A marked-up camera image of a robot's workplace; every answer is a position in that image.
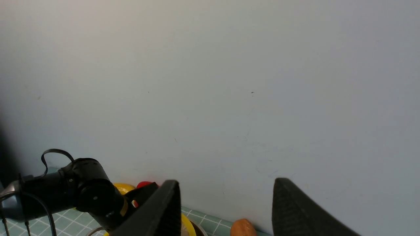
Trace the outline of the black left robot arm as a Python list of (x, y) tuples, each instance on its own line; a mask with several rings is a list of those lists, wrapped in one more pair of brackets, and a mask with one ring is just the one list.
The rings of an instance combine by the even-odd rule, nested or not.
[(101, 164), (92, 158), (81, 158), (57, 172), (41, 177), (24, 176), (11, 182), (1, 195), (15, 191), (15, 196), (1, 202), (3, 215), (17, 222), (47, 216), (44, 207), (27, 194), (43, 201), (54, 214), (76, 208), (90, 214), (107, 232), (117, 229), (135, 208), (143, 205), (158, 189), (155, 182), (120, 193), (109, 180)]

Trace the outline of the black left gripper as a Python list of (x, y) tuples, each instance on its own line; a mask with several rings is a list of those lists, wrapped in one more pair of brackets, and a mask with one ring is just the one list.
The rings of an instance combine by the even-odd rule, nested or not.
[(116, 198), (110, 202), (100, 203), (100, 214), (95, 214), (95, 220), (107, 232), (116, 230), (138, 209), (132, 205), (133, 193), (137, 187), (131, 184), (114, 183), (118, 191)]

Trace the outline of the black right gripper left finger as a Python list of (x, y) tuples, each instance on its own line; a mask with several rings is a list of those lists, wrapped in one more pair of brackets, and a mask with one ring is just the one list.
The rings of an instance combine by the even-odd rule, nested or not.
[(151, 183), (124, 195), (129, 210), (111, 236), (180, 236), (180, 187), (176, 180)]

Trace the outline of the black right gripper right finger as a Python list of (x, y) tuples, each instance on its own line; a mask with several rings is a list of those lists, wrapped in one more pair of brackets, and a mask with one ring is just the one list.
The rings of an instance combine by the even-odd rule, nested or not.
[(275, 236), (358, 236), (315, 203), (288, 178), (273, 187), (272, 228)]

